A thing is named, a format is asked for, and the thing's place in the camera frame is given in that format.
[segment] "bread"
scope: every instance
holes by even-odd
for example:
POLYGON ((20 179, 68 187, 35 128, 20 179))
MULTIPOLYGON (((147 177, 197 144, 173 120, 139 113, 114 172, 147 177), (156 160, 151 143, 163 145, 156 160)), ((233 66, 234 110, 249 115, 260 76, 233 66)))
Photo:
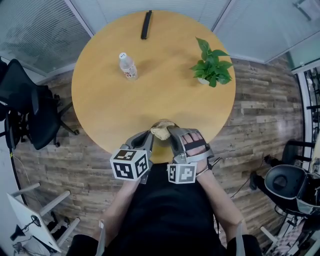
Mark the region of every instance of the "bread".
POLYGON ((176 124, 170 120, 162 119, 151 127, 150 132, 161 141, 165 141, 170 137, 168 126, 176 126, 176 124))

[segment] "black shirt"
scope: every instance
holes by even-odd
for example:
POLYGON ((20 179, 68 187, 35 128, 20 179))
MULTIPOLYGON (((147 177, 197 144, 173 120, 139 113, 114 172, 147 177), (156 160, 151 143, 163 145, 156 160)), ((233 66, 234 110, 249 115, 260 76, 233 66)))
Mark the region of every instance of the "black shirt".
MULTIPOLYGON (((134 194, 117 237, 105 255, 236 255, 236 240, 227 249, 214 229, 210 202, 198 182, 168 182, 167 164, 155 164, 147 184, 134 194)), ((257 239, 243 235, 246 255, 261 255, 257 239)), ((75 235, 67 256, 94 256, 98 241, 75 235)))

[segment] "bottle cap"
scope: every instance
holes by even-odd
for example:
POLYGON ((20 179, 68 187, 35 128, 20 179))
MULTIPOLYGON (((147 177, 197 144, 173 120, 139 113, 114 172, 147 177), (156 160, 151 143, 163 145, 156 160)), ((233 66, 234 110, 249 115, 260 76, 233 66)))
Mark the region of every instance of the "bottle cap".
POLYGON ((127 54, 126 54, 125 52, 121 52, 121 53, 119 54, 119 59, 120 59, 120 60, 124 60, 126 57, 127 57, 127 54))

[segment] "white pot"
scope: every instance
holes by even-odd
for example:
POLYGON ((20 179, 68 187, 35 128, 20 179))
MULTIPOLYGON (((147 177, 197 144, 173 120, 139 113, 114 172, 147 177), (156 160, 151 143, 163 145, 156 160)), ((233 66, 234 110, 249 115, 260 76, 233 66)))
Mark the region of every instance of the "white pot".
POLYGON ((200 77, 198 77, 198 81, 199 81, 201 84, 203 84, 203 85, 208 85, 208 84, 210 84, 210 82, 209 82, 208 80, 203 79, 203 78, 200 78, 200 77))

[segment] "table top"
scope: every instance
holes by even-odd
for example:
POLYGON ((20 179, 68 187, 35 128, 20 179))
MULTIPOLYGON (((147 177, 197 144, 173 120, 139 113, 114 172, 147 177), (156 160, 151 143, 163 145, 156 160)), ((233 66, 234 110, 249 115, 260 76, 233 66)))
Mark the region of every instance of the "table top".
POLYGON ((31 224, 28 228, 28 231, 32 236, 35 236, 40 241, 45 243, 46 245, 50 246, 51 248, 55 249, 56 251, 61 253, 61 249, 57 245, 56 240, 52 237, 50 231, 47 228, 47 225, 43 222, 40 214, 32 209, 30 209, 28 206, 26 206, 24 203, 20 202, 16 198, 14 198, 12 195, 7 193, 7 197, 9 199, 9 202, 12 206, 12 209, 17 217, 17 219, 20 222, 19 227, 23 229, 25 225, 32 222, 31 215, 35 215, 40 220, 41 226, 37 226, 35 224, 31 224))
MULTIPOLYGON (((149 130, 160 119, 182 128, 198 129, 207 142, 232 110, 236 78, 215 88, 200 84, 190 67, 201 59, 197 38, 211 50, 225 51, 204 25, 179 13, 152 11, 148 36, 141 40, 145 11, 121 17, 99 31, 81 52, 72 77, 76 116, 88 136, 113 153, 131 136, 149 130), (119 67, 126 52, 137 67, 138 79, 127 80, 119 67)), ((231 62, 229 56, 220 60, 231 62)), ((155 140, 151 160, 169 162, 170 147, 155 140)))

